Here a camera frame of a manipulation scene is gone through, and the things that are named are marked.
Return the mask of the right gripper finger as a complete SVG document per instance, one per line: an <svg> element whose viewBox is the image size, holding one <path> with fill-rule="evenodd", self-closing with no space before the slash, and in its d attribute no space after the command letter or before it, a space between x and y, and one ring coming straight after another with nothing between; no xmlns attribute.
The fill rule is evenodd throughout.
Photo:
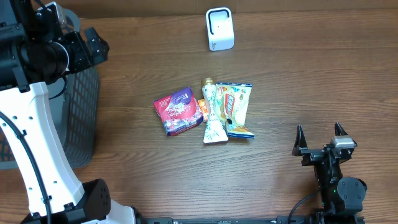
<svg viewBox="0 0 398 224"><path fill-rule="evenodd" d="M293 156L301 156L303 154L303 151L306 151L308 149L307 142L303 133L302 125L299 124L297 126L297 133L296 133L296 138L295 138L295 144L292 149L292 155Z"/></svg>
<svg viewBox="0 0 398 224"><path fill-rule="evenodd" d="M334 125L335 128L335 136L347 136L348 133L343 129L339 122L336 122Z"/></svg>

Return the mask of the yellow wipes package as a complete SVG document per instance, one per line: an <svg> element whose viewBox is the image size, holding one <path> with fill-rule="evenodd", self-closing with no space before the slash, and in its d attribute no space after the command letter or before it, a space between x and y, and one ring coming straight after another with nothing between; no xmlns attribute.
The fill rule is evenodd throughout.
<svg viewBox="0 0 398 224"><path fill-rule="evenodd" d="M218 116L224 122L229 138L254 139L255 135L245 127L250 83L216 83Z"/></svg>

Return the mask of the white bottle gold cap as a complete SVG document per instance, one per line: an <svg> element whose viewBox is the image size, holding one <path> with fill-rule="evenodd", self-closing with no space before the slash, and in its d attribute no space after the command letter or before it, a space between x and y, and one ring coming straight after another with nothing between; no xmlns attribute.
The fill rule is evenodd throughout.
<svg viewBox="0 0 398 224"><path fill-rule="evenodd" d="M225 142L228 140L228 135L224 130L219 116L215 113L215 106L217 105L215 81L210 77L204 78L201 81L201 85L205 105L208 110L208 120L206 122L203 142L205 144Z"/></svg>

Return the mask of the purple red pad package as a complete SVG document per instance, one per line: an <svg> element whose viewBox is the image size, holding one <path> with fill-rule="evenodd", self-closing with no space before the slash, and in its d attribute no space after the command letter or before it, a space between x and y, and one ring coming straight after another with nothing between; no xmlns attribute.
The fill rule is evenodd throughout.
<svg viewBox="0 0 398 224"><path fill-rule="evenodd" d="M153 105L168 136L176 136L203 121L203 113L189 86L153 101Z"/></svg>

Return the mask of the small orange packet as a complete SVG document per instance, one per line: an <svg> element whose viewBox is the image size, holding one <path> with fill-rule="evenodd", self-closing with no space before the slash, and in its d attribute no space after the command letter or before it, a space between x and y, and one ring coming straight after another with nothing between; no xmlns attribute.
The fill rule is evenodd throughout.
<svg viewBox="0 0 398 224"><path fill-rule="evenodd" d="M208 110L206 107L206 103L204 99L198 100L199 107L201 109L201 113L203 115L203 121L206 123L208 121Z"/></svg>

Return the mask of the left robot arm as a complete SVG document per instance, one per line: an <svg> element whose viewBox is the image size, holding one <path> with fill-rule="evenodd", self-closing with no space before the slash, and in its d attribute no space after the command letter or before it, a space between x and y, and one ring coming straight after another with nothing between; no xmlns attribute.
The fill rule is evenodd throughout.
<svg viewBox="0 0 398 224"><path fill-rule="evenodd" d="M1 129L24 180L25 223L136 223L132 207L115 202L103 179L80 182L53 123L48 85L108 58L94 28L64 33L56 3L1 2Z"/></svg>

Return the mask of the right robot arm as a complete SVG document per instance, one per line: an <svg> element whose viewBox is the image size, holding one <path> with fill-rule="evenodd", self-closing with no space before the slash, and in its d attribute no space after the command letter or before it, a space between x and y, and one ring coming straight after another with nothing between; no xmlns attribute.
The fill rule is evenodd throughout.
<svg viewBox="0 0 398 224"><path fill-rule="evenodd" d="M296 209L306 200L320 194L322 208L297 220L297 223L364 223L357 214L363 210L366 183L355 177L345 177L340 164L350 160L357 146L356 141L335 123L335 135L321 149L309 149L301 125L297 126L293 156L301 156L303 166L312 166L318 182L318 190L301 199L291 209L287 222L291 223Z"/></svg>

